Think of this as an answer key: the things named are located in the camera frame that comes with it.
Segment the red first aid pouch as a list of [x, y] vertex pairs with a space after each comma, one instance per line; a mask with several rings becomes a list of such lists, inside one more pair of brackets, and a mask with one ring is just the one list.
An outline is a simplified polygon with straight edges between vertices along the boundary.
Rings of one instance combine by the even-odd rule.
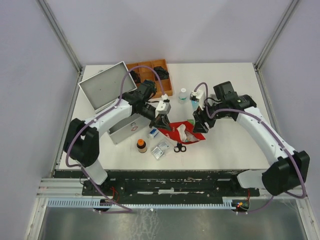
[[170, 130], [158, 130], [167, 138], [181, 144], [190, 145], [199, 141], [204, 141], [206, 138], [201, 133], [194, 133], [194, 125], [189, 121], [172, 122], [169, 124]]

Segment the blue cotton swab bag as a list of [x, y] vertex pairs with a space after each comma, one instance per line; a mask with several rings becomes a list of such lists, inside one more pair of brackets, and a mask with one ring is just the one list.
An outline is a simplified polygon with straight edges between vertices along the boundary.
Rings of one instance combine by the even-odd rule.
[[197, 98], [194, 100], [191, 100], [191, 106], [192, 106], [192, 110], [196, 111], [199, 107], [199, 100]]

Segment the black handled bandage scissors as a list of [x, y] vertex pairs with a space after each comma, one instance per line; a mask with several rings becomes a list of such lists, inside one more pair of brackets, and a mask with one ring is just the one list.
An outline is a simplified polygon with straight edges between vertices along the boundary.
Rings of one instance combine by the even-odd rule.
[[186, 148], [185, 145], [183, 145], [182, 143], [178, 142], [173, 150], [174, 150], [175, 153], [184, 153], [184, 152], [186, 152], [187, 148]]

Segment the small green box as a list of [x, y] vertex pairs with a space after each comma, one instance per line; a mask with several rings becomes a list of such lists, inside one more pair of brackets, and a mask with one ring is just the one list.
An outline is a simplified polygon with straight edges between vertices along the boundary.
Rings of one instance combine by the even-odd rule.
[[191, 123], [192, 125], [195, 124], [195, 121], [194, 121], [193, 119], [188, 119], [187, 121], [188, 121], [189, 123]]

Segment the bag of bandage packets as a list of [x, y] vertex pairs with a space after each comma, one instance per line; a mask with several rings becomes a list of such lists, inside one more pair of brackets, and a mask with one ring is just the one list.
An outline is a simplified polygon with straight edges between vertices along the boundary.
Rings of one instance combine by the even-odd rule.
[[176, 130], [178, 131], [179, 138], [182, 143], [196, 143], [200, 141], [193, 134], [187, 131], [187, 128], [184, 124], [181, 124], [180, 126], [178, 126]]

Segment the grey plastic divider tray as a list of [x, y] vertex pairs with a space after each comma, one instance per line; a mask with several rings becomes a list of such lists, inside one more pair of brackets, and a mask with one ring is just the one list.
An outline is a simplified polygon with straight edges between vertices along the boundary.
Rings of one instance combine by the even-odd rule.
[[213, 98], [216, 101], [218, 100], [215, 94], [211, 94], [210, 97]]

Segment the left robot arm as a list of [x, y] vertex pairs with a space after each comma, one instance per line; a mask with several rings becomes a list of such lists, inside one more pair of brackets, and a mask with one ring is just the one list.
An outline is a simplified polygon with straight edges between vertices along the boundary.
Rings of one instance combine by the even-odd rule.
[[156, 84], [146, 80], [130, 92], [122, 93], [116, 102], [99, 114], [86, 120], [73, 119], [68, 127], [63, 151], [66, 160], [72, 158], [82, 167], [94, 182], [93, 189], [99, 195], [106, 195], [111, 189], [108, 174], [98, 160], [100, 137], [120, 121], [138, 114], [150, 120], [149, 126], [171, 130], [168, 113], [171, 105], [168, 95], [162, 94], [156, 107], [149, 100], [156, 94]]

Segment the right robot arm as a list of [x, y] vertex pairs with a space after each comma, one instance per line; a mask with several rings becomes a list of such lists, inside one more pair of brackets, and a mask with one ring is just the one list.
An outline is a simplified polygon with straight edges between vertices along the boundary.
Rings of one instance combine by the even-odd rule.
[[265, 155], [269, 168], [245, 170], [229, 183], [231, 193], [242, 195], [249, 188], [265, 189], [272, 196], [286, 193], [303, 199], [307, 195], [306, 178], [310, 156], [289, 145], [263, 117], [251, 96], [238, 95], [230, 81], [213, 88], [216, 98], [209, 104], [208, 90], [199, 87], [190, 93], [190, 100], [198, 104], [193, 112], [194, 133], [206, 134], [216, 121], [231, 118], [241, 125]]

